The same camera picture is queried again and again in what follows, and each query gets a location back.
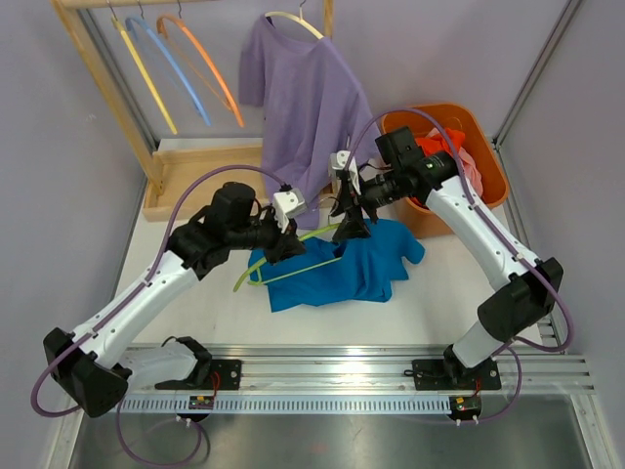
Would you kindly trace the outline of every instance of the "white table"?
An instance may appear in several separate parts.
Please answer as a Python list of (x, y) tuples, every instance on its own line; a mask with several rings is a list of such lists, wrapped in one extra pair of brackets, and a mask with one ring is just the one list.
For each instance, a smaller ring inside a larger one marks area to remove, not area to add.
[[(503, 208), (495, 210), (505, 220)], [(392, 218), (393, 212), (380, 211)], [(119, 281), (125, 288), (151, 264), (165, 223), (140, 214)], [(394, 283), (387, 303), (349, 301), (320, 308), (299, 306), (272, 313), (267, 289), (243, 284), (249, 252), (230, 254), (202, 282), (177, 298), (136, 338), (159, 343), (170, 335), (190, 335), (203, 344), (275, 346), (448, 345), (477, 320), (477, 307), (492, 294), (486, 278), (455, 235), (425, 239), (421, 264), (406, 263), (410, 280)], [(537, 326), (524, 336), (540, 341)]]

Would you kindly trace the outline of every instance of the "wooden rod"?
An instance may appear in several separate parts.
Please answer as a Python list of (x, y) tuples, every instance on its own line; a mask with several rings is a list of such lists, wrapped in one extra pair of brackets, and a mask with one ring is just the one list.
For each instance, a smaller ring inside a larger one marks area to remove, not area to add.
[(117, 88), (115, 80), (104, 63), (89, 31), (87, 31), (84, 22), (80, 19), (78, 11), (64, 8), (61, 0), (52, 0), (52, 5), (57, 11), (74, 46), (76, 46), (80, 57), (82, 57), (82, 60), (91, 72), (98, 88), (100, 88), (108, 107), (110, 107), (124, 134), (126, 134), (126, 139), (128, 139), (147, 178), (154, 184), (154, 190), (161, 194), (163, 191), (163, 165), (160, 161), (152, 158), (150, 149), (144, 140), (139, 126), (135, 122), (130, 109), (128, 109), (128, 105), (119, 88)]
[(332, 37), (334, 32), (334, 0), (323, 0), (323, 35)]
[[(205, 2), (207, 0), (181, 0), (181, 3)], [(70, 10), (80, 8), (108, 8), (106, 0), (59, 0), (59, 3)], [(176, 0), (141, 0), (142, 5), (178, 5)], [(110, 0), (110, 6), (136, 7), (137, 0)]]

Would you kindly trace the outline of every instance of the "laundry basket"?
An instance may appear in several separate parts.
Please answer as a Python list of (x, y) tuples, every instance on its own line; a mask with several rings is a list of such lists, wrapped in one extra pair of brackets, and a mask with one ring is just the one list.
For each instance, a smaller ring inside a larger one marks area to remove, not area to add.
[[(466, 140), (463, 148), (473, 157), (481, 173), (483, 184), (481, 199), (490, 208), (501, 205), (508, 197), (510, 187), (495, 158), (490, 142), (484, 136), (471, 112), (451, 103), (413, 106), (413, 108), (427, 112), (443, 127), (461, 130), (465, 133)], [(434, 127), (429, 120), (412, 112), (394, 112), (382, 119), (384, 133), (404, 126), (410, 128), (415, 139), (425, 137)], [(399, 220), (412, 231), (415, 237), (423, 238), (452, 233), (438, 216), (409, 198), (396, 202), (396, 211)]]

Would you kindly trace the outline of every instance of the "wooden clothing rack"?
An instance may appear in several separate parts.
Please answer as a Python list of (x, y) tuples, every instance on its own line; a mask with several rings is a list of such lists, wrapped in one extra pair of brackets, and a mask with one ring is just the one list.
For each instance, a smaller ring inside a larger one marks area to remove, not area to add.
[[(226, 164), (260, 166), (262, 146), (240, 145), (209, 149), (172, 149), (152, 152), (139, 128), (128, 103), (119, 90), (104, 58), (82, 21), (79, 10), (137, 6), (137, 0), (51, 0), (74, 46), (91, 72), (104, 99), (119, 122), (135, 156), (146, 173), (148, 185), (144, 215), (149, 221), (164, 221), (183, 191), (201, 175)], [(206, 0), (181, 0), (182, 3)], [(142, 6), (177, 4), (172, 0), (142, 0)], [(334, 0), (323, 0), (324, 35), (332, 36)], [(261, 203), (267, 203), (265, 185), (259, 173), (228, 171), (200, 185), (185, 202), (179, 218), (189, 218), (212, 199), (213, 193), (226, 181), (238, 181), (254, 188)]]

